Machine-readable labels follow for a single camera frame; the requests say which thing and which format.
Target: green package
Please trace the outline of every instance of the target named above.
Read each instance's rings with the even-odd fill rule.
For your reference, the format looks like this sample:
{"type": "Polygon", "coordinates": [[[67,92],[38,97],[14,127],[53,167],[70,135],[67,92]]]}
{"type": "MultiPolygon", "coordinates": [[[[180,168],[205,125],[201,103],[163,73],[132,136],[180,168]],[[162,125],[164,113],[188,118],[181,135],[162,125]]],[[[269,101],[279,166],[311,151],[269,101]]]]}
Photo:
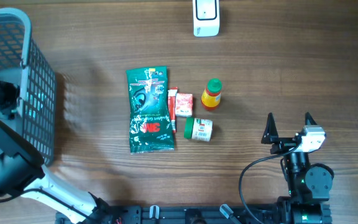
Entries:
{"type": "Polygon", "coordinates": [[[131,154],[173,150],[167,104],[167,67],[127,70],[131,123],[131,154]]]}

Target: green cap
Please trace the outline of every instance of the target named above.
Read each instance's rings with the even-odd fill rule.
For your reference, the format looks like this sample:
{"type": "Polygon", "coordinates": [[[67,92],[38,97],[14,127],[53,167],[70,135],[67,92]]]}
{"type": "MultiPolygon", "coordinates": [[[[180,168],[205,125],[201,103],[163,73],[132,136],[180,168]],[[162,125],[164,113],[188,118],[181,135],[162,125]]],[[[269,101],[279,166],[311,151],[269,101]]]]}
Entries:
{"type": "Polygon", "coordinates": [[[194,124],[194,117],[190,117],[186,119],[185,138],[187,139],[191,139],[191,134],[193,134],[193,124],[194,124]]]}
{"type": "Polygon", "coordinates": [[[222,82],[218,78],[213,78],[206,87],[211,93],[219,93],[222,90],[222,82]]]}

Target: wooden table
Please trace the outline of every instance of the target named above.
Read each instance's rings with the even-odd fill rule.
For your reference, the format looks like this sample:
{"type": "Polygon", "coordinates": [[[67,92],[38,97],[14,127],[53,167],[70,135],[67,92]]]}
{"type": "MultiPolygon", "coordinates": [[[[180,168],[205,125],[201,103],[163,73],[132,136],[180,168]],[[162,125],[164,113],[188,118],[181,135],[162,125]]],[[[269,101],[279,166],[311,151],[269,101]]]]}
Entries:
{"type": "MultiPolygon", "coordinates": [[[[57,73],[51,170],[111,204],[240,205],[238,178],[269,155],[260,139],[273,112],[293,136],[309,111],[327,133],[310,156],[335,171],[334,223],[358,223],[358,4],[354,1],[221,1],[217,37],[195,38],[191,1],[15,6],[57,73]],[[166,65],[169,86],[194,94],[194,114],[219,128],[211,142],[183,138],[173,152],[129,154],[125,71],[166,65]],[[201,93],[223,82],[210,113],[201,93]]],[[[288,195],[279,160],[244,178],[250,203],[288,195]]],[[[20,198],[0,204],[0,223],[53,223],[55,212],[20,198]]]]}

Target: perforated basket side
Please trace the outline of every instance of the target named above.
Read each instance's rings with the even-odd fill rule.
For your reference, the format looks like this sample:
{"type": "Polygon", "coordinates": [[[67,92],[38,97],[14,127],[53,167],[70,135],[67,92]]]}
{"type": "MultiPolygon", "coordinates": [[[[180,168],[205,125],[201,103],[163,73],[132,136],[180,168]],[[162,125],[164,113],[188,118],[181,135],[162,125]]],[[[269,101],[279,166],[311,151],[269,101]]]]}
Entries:
{"type": "Polygon", "coordinates": [[[30,43],[28,68],[23,137],[40,151],[49,165],[53,161],[56,78],[34,40],[30,43]]]}

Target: robotic arm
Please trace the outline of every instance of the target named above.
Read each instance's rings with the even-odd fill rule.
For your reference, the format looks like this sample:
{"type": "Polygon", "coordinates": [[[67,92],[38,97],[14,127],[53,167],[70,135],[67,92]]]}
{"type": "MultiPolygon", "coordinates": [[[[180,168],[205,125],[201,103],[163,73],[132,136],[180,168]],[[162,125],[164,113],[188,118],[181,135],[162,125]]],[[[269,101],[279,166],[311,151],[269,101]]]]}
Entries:
{"type": "Polygon", "coordinates": [[[273,156],[248,165],[241,174],[240,195],[244,207],[158,207],[109,206],[53,175],[36,148],[0,121],[0,199],[32,198],[58,211],[59,224],[212,224],[212,223],[332,223],[329,200],[334,172],[326,165],[311,165],[308,153],[319,149],[325,132],[309,113],[305,126],[293,138],[280,138],[270,113],[262,144],[271,144],[273,156]],[[247,205],[241,192],[242,176],[252,165],[283,157],[282,171],[288,182],[290,197],[279,197],[276,203],[247,205]]]}

